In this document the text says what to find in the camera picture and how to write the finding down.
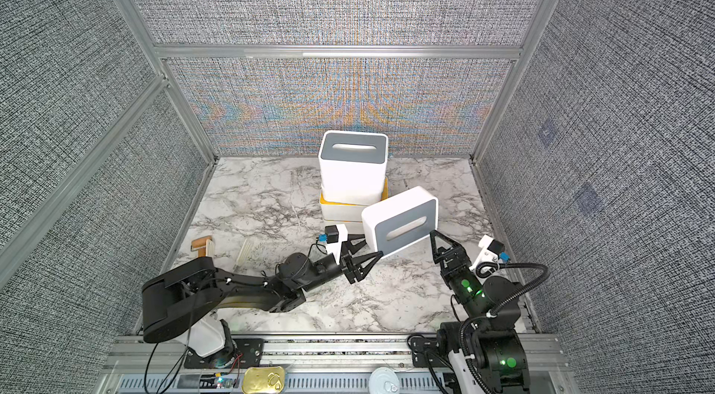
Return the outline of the grey lid tissue box back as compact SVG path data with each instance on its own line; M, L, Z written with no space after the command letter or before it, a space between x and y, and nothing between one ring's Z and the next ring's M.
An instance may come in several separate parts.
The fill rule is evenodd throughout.
M365 239L373 252L389 257L429 237L439 224L439 200L414 187L365 208Z

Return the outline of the grey lid tissue box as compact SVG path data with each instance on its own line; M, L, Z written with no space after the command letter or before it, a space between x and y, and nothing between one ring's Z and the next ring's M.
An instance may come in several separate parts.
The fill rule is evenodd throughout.
M388 146L383 133L326 131L318 153L324 200L364 206L381 200Z
M414 187L365 208L365 239L373 252L389 257L429 237L439 224L439 200Z

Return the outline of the yellow lid tissue box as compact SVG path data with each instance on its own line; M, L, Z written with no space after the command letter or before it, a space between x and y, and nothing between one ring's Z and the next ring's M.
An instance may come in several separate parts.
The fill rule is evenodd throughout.
M362 212L389 197L388 179L383 186L348 182L345 185L321 186L320 209L328 221L360 222Z

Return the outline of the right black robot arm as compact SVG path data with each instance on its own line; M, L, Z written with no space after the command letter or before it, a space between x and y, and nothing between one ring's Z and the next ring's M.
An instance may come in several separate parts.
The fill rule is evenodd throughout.
M549 278L549 267L506 259L504 244L488 237L489 256L473 261L465 247L430 232L433 261L467 317L437 332L434 358L452 370L456 393L529 393L529 364L516 332L519 299Z

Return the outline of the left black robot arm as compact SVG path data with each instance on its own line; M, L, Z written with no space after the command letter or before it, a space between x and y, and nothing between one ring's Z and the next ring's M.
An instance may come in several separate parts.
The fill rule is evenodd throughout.
M295 252L277 264L271 277L230 273L208 256L171 269L143 284L143 340L158 344L186 336L219 308L286 313L303 304L307 292L341 276L351 284L360 282L384 253L355 256L367 241L354 245L352 239L339 244L338 254L318 261Z

